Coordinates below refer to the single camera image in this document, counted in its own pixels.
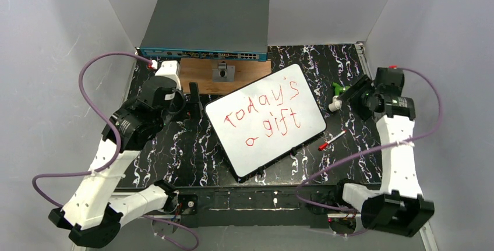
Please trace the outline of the white marker pen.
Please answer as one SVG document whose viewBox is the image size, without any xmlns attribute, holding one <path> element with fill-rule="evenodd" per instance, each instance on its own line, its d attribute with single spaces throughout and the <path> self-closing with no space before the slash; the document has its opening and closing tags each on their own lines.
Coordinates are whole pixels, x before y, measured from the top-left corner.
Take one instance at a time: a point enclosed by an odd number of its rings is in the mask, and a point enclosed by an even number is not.
<svg viewBox="0 0 494 251">
<path fill-rule="evenodd" d="M 337 135 L 335 135 L 334 137 L 332 137 L 331 139 L 325 141 L 324 143 L 328 143 L 329 145 L 331 145 L 332 143 L 334 143 L 337 139 L 339 139 L 340 137 L 344 136 L 346 134 L 346 130 L 342 130 L 340 133 L 338 133 Z"/>
</svg>

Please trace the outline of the white whiteboard black frame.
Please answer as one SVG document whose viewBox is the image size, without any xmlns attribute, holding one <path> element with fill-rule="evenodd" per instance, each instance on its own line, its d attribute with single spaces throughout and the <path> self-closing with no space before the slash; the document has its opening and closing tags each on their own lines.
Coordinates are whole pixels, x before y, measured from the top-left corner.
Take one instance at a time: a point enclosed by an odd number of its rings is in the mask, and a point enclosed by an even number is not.
<svg viewBox="0 0 494 251">
<path fill-rule="evenodd" d="M 209 102 L 204 111 L 239 178 L 257 172 L 327 128 L 298 64 Z"/>
</svg>

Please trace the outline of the red marker cap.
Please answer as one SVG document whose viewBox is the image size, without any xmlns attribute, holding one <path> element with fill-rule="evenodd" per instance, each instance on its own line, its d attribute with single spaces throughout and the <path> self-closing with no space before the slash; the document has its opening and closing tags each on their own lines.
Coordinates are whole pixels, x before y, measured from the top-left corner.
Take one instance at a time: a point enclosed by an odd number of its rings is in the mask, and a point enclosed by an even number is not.
<svg viewBox="0 0 494 251">
<path fill-rule="evenodd" d="M 322 144 L 321 146 L 318 147 L 318 150 L 319 151 L 323 151 L 324 149 L 326 149 L 328 147 L 328 145 L 329 145 L 328 143 L 324 143 L 324 144 Z"/>
</svg>

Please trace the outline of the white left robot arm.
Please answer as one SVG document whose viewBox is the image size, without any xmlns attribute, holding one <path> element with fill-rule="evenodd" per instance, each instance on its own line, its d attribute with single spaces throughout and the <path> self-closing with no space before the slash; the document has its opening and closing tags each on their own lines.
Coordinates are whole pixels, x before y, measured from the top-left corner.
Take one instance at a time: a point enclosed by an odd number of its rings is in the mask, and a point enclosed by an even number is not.
<svg viewBox="0 0 494 251">
<path fill-rule="evenodd" d="M 103 248 L 131 221 L 155 210 L 178 209 L 179 192 L 155 181 L 124 199 L 111 201 L 117 184 L 147 142 L 185 109 L 177 76 L 153 76 L 140 94 L 123 102 L 108 119 L 97 152 L 70 200 L 49 213 L 49 220 L 69 230 L 69 239 L 84 248 Z"/>
</svg>

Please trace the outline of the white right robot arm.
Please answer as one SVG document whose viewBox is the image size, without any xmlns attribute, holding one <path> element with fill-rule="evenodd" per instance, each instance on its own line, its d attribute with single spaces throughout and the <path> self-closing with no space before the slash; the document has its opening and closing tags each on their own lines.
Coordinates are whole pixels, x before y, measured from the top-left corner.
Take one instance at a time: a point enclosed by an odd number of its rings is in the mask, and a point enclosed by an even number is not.
<svg viewBox="0 0 494 251">
<path fill-rule="evenodd" d="M 331 112 L 347 102 L 363 120 L 379 114 L 376 128 L 380 145 L 352 154 L 317 172 L 330 171 L 360 156 L 380 152 L 382 155 L 382 182 L 379 190 L 350 179 L 339 181 L 333 193 L 334 205 L 296 197 L 312 206 L 326 210 L 339 210 L 346 215 L 359 213 L 363 229 L 412 237 L 430 220 L 435 205 L 426 200 L 418 182 L 414 158 L 414 141 L 436 132 L 442 122 L 439 109 L 437 123 L 429 132 L 414 136 L 417 117 L 413 99 L 402 95 L 404 69 L 396 66 L 379 67 L 371 79 L 362 76 L 349 87 L 335 85 L 335 95 L 329 105 Z"/>
</svg>

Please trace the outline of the green white plastic fitting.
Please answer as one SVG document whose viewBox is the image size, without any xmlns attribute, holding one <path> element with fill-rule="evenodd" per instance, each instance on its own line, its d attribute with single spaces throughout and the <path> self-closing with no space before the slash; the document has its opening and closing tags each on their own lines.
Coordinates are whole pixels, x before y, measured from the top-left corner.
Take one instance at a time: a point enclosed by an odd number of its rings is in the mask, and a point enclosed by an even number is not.
<svg viewBox="0 0 494 251">
<path fill-rule="evenodd" d="M 334 89 L 334 96 L 332 97 L 332 102 L 328 105 L 328 109 L 330 112 L 335 112 L 342 107 L 342 100 L 339 99 L 339 96 L 347 91 L 350 86 L 341 86 L 336 82 L 332 82 L 331 86 Z"/>
</svg>

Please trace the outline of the brown wooden board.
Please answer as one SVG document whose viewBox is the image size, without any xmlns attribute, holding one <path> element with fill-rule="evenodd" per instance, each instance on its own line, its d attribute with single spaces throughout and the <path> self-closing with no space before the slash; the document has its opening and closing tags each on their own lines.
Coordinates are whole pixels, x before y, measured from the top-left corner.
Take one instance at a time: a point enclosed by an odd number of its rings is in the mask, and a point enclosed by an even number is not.
<svg viewBox="0 0 494 251">
<path fill-rule="evenodd" d="M 198 85 L 200 94 L 223 95 L 271 74 L 271 61 L 225 61 L 225 76 L 220 77 L 220 60 L 182 58 L 179 79 L 184 92 L 189 84 Z"/>
</svg>

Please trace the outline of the grey metal clamp bracket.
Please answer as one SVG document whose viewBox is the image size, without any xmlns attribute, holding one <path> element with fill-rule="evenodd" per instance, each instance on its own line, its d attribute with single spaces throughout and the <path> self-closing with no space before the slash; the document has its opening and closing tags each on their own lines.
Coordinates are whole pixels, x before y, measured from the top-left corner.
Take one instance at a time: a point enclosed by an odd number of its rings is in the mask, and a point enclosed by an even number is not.
<svg viewBox="0 0 494 251">
<path fill-rule="evenodd" d="M 225 61 L 218 62 L 213 66 L 212 81 L 216 83 L 228 83 L 235 80 L 235 66 Z"/>
</svg>

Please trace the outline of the grey blue network switch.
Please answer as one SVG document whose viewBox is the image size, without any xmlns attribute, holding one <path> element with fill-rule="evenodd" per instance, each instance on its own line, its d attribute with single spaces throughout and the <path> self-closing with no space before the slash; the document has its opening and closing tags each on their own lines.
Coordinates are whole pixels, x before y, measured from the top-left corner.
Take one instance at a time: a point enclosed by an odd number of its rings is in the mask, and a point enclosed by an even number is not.
<svg viewBox="0 0 494 251">
<path fill-rule="evenodd" d="M 268 59 L 270 0 L 157 0 L 137 50 L 148 58 Z"/>
</svg>

